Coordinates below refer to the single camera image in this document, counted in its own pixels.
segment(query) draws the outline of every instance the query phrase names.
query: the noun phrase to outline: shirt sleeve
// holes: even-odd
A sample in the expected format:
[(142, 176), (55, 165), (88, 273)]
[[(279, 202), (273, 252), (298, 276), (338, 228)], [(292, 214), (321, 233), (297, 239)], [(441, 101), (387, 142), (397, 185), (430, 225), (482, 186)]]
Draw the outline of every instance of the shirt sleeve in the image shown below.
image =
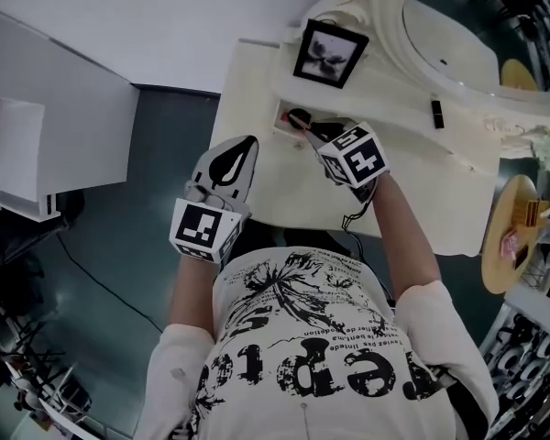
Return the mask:
[(448, 397), (461, 437), (484, 438), (499, 411), (489, 370), (441, 281), (406, 290), (397, 301), (395, 322), (427, 366), (446, 372)]
[(171, 324), (165, 328), (148, 363), (145, 405), (135, 440), (167, 440), (174, 429), (185, 427), (192, 416), (202, 367), (214, 344), (199, 327)]

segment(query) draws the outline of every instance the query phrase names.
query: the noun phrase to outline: oval mirror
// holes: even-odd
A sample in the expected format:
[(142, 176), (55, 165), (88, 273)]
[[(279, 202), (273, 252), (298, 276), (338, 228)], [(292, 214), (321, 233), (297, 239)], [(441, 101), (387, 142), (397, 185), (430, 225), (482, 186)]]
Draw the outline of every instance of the oval mirror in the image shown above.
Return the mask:
[(460, 85), (550, 93), (550, 0), (405, 0), (403, 23), (418, 54)]

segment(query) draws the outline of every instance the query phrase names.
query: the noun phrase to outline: black picture frame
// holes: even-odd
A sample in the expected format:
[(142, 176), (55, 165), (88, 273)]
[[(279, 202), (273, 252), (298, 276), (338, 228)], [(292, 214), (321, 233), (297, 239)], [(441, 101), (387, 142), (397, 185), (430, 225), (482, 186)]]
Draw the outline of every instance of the black picture frame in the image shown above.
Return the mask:
[[(316, 31), (357, 44), (350, 58), (348, 59), (348, 62), (346, 63), (342, 74), (338, 77), (337, 80), (335, 80), (334, 78), (326, 77), (325, 75), (320, 76), (313, 73), (307, 73), (303, 70), (304, 64), (308, 61), (309, 58), (312, 58), (308, 51), (312, 46), (314, 33)], [(360, 56), (363, 54), (363, 51), (367, 47), (367, 44), (369, 44), (369, 38), (364, 34), (358, 34), (348, 29), (344, 29), (343, 27), (338, 27), (330, 25), (323, 21), (310, 19), (308, 20), (305, 31), (303, 32), (302, 46), (300, 47), (300, 52), (298, 54), (297, 61), (295, 62), (293, 76), (305, 78), (306, 80), (311, 80), (312, 82), (327, 84), (330, 86), (334, 86), (335, 88), (343, 88), (348, 80), (348, 77), (350, 76), (350, 73), (352, 73), (352, 71), (354, 70), (355, 65), (357, 65), (357, 62), (360, 59)]]

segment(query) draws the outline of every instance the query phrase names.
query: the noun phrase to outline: white box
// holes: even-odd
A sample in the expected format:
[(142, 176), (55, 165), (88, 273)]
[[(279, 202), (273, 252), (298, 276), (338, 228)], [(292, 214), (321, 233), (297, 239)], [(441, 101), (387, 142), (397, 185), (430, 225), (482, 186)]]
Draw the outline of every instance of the white box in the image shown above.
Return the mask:
[(177, 199), (169, 241), (182, 254), (220, 263), (240, 235), (241, 218), (235, 212)]
[(389, 170), (379, 139), (366, 122), (354, 126), (317, 150), (338, 182), (358, 188)]

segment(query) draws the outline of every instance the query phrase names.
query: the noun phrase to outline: pink object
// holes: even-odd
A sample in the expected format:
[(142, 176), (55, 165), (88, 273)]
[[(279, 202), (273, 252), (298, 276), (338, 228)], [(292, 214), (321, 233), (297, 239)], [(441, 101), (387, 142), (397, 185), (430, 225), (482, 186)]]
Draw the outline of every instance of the pink object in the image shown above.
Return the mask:
[(515, 260), (515, 252), (517, 251), (518, 237), (515, 230), (507, 233), (501, 240), (500, 254), (504, 259), (511, 258)]

